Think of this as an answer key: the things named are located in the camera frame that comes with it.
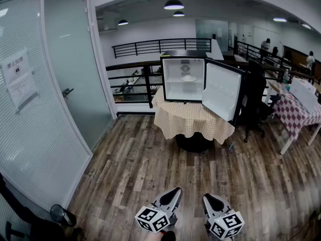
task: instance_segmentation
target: black table base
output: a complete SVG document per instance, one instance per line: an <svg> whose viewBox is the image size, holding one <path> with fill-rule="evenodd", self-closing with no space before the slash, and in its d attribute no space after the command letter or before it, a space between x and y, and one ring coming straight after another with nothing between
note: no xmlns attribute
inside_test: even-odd
<svg viewBox="0 0 321 241"><path fill-rule="evenodd" d="M203 152L213 146L213 140L207 140L200 132L195 132L190 138L183 134L176 135L176 143L185 151L193 153Z"/></svg>

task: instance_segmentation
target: desk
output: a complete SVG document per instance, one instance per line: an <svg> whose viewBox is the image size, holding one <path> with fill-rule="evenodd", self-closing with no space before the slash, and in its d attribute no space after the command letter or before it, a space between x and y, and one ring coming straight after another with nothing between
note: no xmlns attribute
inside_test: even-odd
<svg viewBox="0 0 321 241"><path fill-rule="evenodd" d="M272 88L280 94L281 100L274 105L273 109L274 112L279 115L282 123L290 134L288 141L281 150L281 154L283 155L291 145L292 141L297 139L303 126L318 123L317 129L308 142L308 145L311 145L321 128L321 105L317 103L313 113L309 113L299 100L287 97L287 94L290 94L290 92L285 89L285 84L275 82L270 82L269 84L270 88L265 103L269 100Z"/></svg>
<svg viewBox="0 0 321 241"><path fill-rule="evenodd" d="M201 103L165 101L163 87L157 91L152 104L157 108L154 124L161 128L166 139L179 134L190 138L200 132L205 139L216 139L223 144L234 133L234 126Z"/></svg>

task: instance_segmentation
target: door handle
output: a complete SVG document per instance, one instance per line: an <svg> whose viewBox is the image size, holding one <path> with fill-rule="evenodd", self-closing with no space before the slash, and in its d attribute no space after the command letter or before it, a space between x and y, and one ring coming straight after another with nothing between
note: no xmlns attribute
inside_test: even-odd
<svg viewBox="0 0 321 241"><path fill-rule="evenodd" d="M68 99L67 95L69 95L73 90L74 90L73 88L72 89L66 88L64 91L62 91L62 96Z"/></svg>

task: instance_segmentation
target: beige tablecloth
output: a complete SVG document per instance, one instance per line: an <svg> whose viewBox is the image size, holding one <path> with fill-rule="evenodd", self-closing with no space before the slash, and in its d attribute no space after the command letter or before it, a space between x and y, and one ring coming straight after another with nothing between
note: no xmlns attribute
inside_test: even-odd
<svg viewBox="0 0 321 241"><path fill-rule="evenodd" d="M154 124L161 128L166 139L178 134L190 138L200 132L207 140L223 142L234 133L234 127L202 103L169 102L164 100L161 87L152 100L156 107Z"/></svg>

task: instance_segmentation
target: wooden floor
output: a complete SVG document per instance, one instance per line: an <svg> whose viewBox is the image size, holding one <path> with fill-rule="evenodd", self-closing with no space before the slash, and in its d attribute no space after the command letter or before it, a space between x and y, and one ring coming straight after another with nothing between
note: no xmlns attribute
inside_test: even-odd
<svg viewBox="0 0 321 241"><path fill-rule="evenodd" d="M238 127L224 145L200 154L165 140L154 116L120 116L103 138L70 203L84 231L83 240L143 241L146 232L134 216L163 190L180 186L183 197L176 210L177 240L208 238L203 224L205 193L220 195L240 211L245 226L234 240L289 240L308 223L321 199L321 137L304 128L281 156L288 133L278 119L264 124L265 138L251 131L244 143ZM229 146L234 142L231 151ZM313 240L316 220L305 238Z"/></svg>

